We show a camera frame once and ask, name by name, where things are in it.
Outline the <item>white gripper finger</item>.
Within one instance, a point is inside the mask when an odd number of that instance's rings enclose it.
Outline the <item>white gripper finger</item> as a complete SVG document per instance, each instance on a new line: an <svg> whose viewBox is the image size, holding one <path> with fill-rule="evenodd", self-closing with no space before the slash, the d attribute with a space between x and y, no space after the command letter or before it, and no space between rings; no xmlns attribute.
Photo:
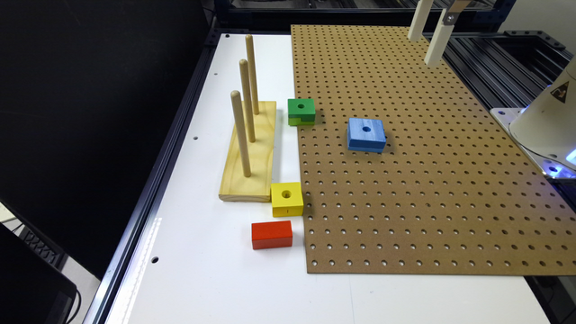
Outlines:
<svg viewBox="0 0 576 324"><path fill-rule="evenodd" d="M452 9L444 9L441 13L424 57L427 66L435 67L440 63L460 13Z"/></svg>
<svg viewBox="0 0 576 324"><path fill-rule="evenodd" d="M425 24L428 19L430 9L432 7L433 0L419 0L416 6L415 13L413 15L409 32L408 39L410 41L419 41L422 37L422 32L424 30Z"/></svg>

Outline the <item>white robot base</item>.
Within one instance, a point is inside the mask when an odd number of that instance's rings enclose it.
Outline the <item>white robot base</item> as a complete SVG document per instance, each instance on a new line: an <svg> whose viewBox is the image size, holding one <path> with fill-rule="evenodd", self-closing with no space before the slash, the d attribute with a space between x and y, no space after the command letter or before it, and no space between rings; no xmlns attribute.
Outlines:
<svg viewBox="0 0 576 324"><path fill-rule="evenodd" d="M575 168L575 58L508 128L525 149Z"/></svg>

